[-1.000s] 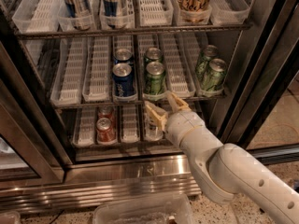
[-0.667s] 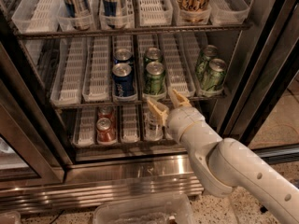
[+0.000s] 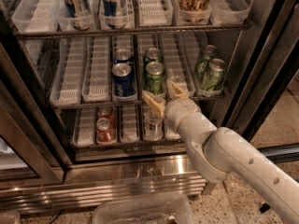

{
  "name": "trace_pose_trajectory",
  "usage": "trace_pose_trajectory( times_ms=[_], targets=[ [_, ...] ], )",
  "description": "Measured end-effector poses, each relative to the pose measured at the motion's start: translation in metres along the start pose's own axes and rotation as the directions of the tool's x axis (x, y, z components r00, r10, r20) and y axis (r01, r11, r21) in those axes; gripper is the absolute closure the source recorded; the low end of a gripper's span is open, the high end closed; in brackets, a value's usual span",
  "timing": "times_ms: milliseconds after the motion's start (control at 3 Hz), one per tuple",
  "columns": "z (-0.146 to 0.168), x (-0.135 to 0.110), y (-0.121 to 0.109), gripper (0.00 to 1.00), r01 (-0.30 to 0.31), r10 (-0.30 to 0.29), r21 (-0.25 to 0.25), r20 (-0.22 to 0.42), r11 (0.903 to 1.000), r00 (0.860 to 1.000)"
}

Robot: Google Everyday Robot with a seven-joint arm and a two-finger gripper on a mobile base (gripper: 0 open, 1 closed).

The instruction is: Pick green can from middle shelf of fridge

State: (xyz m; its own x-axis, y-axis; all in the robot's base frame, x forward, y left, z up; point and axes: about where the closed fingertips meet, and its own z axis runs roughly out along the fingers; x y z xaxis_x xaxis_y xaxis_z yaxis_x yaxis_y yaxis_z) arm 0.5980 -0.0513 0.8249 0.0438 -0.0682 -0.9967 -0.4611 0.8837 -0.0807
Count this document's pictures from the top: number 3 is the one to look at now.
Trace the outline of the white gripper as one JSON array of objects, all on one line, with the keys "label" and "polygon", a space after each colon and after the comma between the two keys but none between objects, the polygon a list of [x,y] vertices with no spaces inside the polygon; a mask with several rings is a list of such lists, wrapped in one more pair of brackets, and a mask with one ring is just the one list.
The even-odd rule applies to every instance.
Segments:
[{"label": "white gripper", "polygon": [[158,118],[165,116],[167,126],[173,131],[178,130],[179,124],[190,114],[200,112],[201,108],[195,101],[188,98],[188,94],[175,82],[166,81],[168,95],[172,101],[166,104],[164,98],[149,91],[142,91],[142,99],[149,106],[151,112]]}]

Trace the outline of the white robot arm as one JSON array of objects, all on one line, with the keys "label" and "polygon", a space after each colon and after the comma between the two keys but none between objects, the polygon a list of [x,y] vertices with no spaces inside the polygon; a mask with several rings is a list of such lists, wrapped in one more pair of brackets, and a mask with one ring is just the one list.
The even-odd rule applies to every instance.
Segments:
[{"label": "white robot arm", "polygon": [[166,88],[169,101],[149,91],[142,91],[142,99],[180,135],[194,169],[213,184],[238,174],[284,221],[299,224],[299,183],[241,135],[216,127],[176,83],[167,80]]}]

